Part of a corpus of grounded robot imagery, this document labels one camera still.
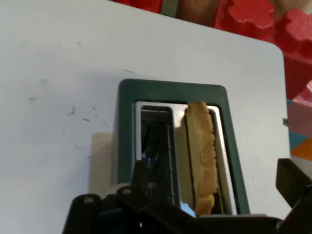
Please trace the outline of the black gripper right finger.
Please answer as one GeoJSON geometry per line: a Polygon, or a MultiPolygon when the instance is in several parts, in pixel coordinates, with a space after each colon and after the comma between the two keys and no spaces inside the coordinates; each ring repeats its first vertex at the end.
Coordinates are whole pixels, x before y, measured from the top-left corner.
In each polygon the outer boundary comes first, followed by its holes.
{"type": "Polygon", "coordinates": [[[278,234],[310,234],[312,232],[312,179],[292,160],[277,162],[275,185],[291,211],[277,228],[278,234]]]}

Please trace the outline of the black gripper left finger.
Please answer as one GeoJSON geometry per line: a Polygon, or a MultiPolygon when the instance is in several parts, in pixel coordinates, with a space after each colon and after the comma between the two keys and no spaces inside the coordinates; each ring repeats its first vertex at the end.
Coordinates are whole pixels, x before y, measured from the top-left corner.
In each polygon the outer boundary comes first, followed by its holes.
{"type": "Polygon", "coordinates": [[[190,234],[196,219],[173,204],[150,199],[143,193],[147,168],[135,162],[132,182],[104,199],[96,194],[76,197],[71,204],[64,234],[190,234]]]}

